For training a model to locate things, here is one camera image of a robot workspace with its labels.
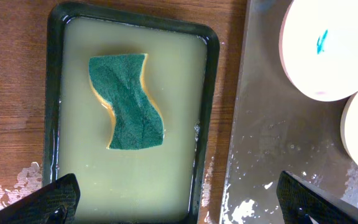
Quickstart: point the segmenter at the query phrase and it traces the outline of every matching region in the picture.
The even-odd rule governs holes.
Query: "dark green tray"
[[[63,36],[67,23],[75,17],[87,17],[123,24],[148,27],[197,35],[207,44],[207,61],[200,112],[200,133],[193,170],[190,209],[186,218],[178,223],[197,223],[202,191],[208,128],[212,109],[216,69],[219,57],[219,40],[215,32],[204,25],[162,19],[105,7],[65,2],[52,9],[48,19],[47,33],[47,80],[45,93],[45,143],[42,185],[57,179],[57,155],[59,139],[60,80],[62,74]]]

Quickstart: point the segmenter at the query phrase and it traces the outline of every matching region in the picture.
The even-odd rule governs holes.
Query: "sponge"
[[[91,89],[111,117],[109,149],[162,144],[162,116],[144,82],[147,54],[106,55],[89,60]]]

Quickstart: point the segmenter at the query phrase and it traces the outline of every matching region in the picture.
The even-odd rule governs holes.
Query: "blue stain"
[[[317,40],[317,54],[320,54],[321,52],[324,52],[324,42],[326,41],[328,34],[328,30],[326,30],[323,34],[323,37],[318,37]]]

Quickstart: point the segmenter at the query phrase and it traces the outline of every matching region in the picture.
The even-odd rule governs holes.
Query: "stainless steel surface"
[[[358,208],[358,166],[339,129],[347,99],[308,98],[280,62],[279,33],[290,3],[248,3],[221,223],[283,223],[275,193],[283,170]]]

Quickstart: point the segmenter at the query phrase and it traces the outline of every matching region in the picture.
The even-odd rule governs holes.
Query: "wood grain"
[[[31,162],[42,164],[47,17],[60,1],[0,1],[0,185],[12,189]],[[236,97],[246,0],[86,1],[206,24],[221,42],[206,169],[209,203],[200,223],[218,223]]]

